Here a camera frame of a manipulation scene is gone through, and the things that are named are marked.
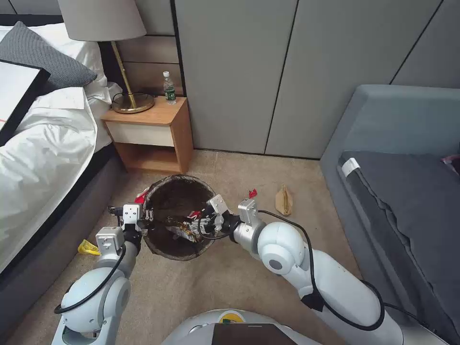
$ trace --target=brown paper bag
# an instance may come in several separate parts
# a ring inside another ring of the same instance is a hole
[[[292,213],[292,197],[288,192],[285,184],[281,185],[281,189],[275,196],[275,207],[279,213],[289,216]]]

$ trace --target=brass lamp base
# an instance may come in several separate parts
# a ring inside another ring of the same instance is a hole
[[[134,114],[150,109],[155,105],[155,98],[146,93],[122,93],[115,97],[112,102],[112,109],[117,113]]]

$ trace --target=bed frame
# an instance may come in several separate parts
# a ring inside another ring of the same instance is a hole
[[[0,25],[17,21],[27,26],[63,22],[58,15],[0,14]],[[110,42],[99,42],[99,48],[107,79],[126,88]],[[96,152],[63,201],[0,273],[1,343],[75,256],[105,211],[123,171],[113,144]]]
[[[363,278],[383,300],[416,313],[408,292],[373,234],[338,168],[343,151],[448,156],[459,149],[460,90],[398,85],[359,86],[320,164]],[[398,322],[406,319],[389,310]]]

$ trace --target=green bottle label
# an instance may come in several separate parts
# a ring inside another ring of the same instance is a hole
[[[174,101],[176,99],[176,90],[166,90],[164,94],[167,101]]]

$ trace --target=wooden nightstand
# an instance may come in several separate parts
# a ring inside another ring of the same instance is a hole
[[[193,152],[187,98],[177,97],[177,103],[169,105],[157,97],[142,113],[110,110],[102,120],[126,169],[187,172]]]

